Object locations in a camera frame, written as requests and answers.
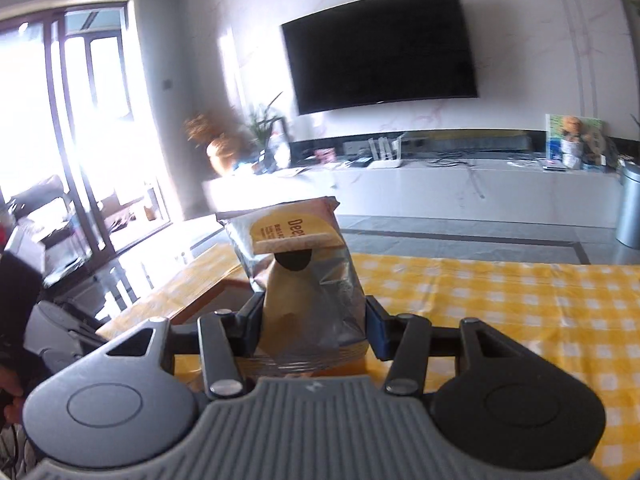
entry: hand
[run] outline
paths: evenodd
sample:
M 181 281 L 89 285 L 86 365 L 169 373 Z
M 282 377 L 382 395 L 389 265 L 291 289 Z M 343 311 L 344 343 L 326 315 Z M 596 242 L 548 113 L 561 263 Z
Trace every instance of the hand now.
M 4 418 L 9 424 L 20 424 L 22 421 L 22 407 L 24 391 L 20 386 L 18 375 L 0 365 L 0 389 L 14 396 L 14 403 L 4 407 Z

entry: sliding glass door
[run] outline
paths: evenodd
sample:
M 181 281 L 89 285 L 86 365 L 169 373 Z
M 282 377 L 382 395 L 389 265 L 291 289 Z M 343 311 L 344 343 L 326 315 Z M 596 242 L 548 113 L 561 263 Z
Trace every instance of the sliding glass door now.
M 0 23 L 0 197 L 44 243 L 49 284 L 168 224 L 130 108 L 123 23 L 122 5 Z

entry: tile floor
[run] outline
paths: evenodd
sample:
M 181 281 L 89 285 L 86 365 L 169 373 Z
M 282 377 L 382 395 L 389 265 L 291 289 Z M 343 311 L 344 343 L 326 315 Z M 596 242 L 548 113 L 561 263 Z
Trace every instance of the tile floor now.
M 613 229 L 427 218 L 338 216 L 354 253 L 506 262 L 640 264 Z M 108 320 L 169 280 L 213 244 L 228 242 L 213 217 L 171 226 L 76 286 L 87 314 Z

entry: television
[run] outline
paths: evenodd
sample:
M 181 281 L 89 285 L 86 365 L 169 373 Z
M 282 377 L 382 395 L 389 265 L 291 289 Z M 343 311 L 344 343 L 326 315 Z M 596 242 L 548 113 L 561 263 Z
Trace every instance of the television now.
M 282 33 L 301 115 L 478 97 L 460 0 L 359 0 Z

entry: metal screw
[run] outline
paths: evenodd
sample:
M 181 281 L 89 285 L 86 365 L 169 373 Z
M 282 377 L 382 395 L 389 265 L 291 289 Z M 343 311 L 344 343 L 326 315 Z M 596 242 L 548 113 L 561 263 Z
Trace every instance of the metal screw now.
M 235 397 L 242 392 L 242 384 L 235 379 L 221 379 L 213 383 L 209 389 L 219 397 Z
M 385 386 L 388 393 L 401 397 L 413 395 L 418 391 L 418 388 L 418 383 L 413 379 L 392 379 Z

